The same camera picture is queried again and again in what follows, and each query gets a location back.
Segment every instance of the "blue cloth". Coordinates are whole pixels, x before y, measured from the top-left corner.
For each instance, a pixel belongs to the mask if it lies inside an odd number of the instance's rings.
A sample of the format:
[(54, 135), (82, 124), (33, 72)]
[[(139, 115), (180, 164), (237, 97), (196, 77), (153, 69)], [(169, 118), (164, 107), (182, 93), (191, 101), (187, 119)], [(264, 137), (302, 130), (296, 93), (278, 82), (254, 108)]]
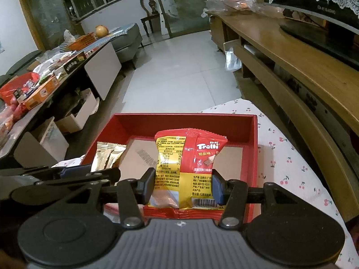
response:
[(119, 37), (120, 35), (127, 34), (127, 32), (134, 26), (135, 26), (135, 23), (131, 23), (131, 24), (127, 24), (127, 25), (121, 26), (119, 28), (116, 28), (109, 35), (96, 40), (94, 43), (90, 44), (89, 46), (86, 46), (84, 49), (80, 50), (79, 52), (88, 52), (88, 51), (94, 49), (95, 47), (101, 46), (101, 45), (115, 39), (116, 37)]

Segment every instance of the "snack package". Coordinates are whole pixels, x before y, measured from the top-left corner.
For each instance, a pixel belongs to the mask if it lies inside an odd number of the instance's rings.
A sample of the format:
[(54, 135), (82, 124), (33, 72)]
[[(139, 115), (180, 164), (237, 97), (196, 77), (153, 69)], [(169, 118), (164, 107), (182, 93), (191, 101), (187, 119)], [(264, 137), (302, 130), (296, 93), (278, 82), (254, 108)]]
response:
[(91, 172), (118, 167), (120, 165), (120, 156), (125, 149), (126, 145), (124, 144), (97, 142)]
[(155, 135), (159, 157), (155, 188), (145, 215), (176, 217), (172, 209), (221, 210), (212, 197), (212, 166), (227, 138), (200, 129), (172, 129)]

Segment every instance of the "candy bag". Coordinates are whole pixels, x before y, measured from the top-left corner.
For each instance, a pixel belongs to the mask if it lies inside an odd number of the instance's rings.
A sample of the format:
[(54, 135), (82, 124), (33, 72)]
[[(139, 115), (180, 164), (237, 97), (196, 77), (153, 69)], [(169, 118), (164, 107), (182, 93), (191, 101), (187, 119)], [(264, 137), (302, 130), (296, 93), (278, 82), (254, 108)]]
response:
[[(187, 128), (160, 131), (155, 140), (159, 157), (149, 208), (223, 209), (212, 197), (211, 180), (214, 158), (227, 138)], [(145, 215), (159, 216), (159, 211), (150, 211), (144, 207)]]

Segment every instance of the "gray sofa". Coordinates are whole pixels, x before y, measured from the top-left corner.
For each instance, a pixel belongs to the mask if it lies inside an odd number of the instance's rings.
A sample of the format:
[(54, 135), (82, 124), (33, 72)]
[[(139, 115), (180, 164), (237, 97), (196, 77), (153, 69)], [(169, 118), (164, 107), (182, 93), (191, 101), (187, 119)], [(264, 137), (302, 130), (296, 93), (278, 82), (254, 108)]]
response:
[(123, 63), (129, 61), (133, 68), (136, 69), (133, 58), (138, 47), (140, 45), (143, 47), (142, 36), (138, 25), (135, 23), (135, 25), (127, 31), (127, 34), (120, 35), (114, 39), (112, 45), (120, 62)]

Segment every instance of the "nutrition facts label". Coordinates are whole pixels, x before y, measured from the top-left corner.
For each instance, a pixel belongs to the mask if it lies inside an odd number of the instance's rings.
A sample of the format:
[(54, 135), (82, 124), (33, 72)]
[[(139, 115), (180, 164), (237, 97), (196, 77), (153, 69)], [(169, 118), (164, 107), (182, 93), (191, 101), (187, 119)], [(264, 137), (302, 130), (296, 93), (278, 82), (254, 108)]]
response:
[(161, 137), (156, 140), (159, 151), (156, 166), (155, 189), (178, 191), (179, 169), (186, 137)]

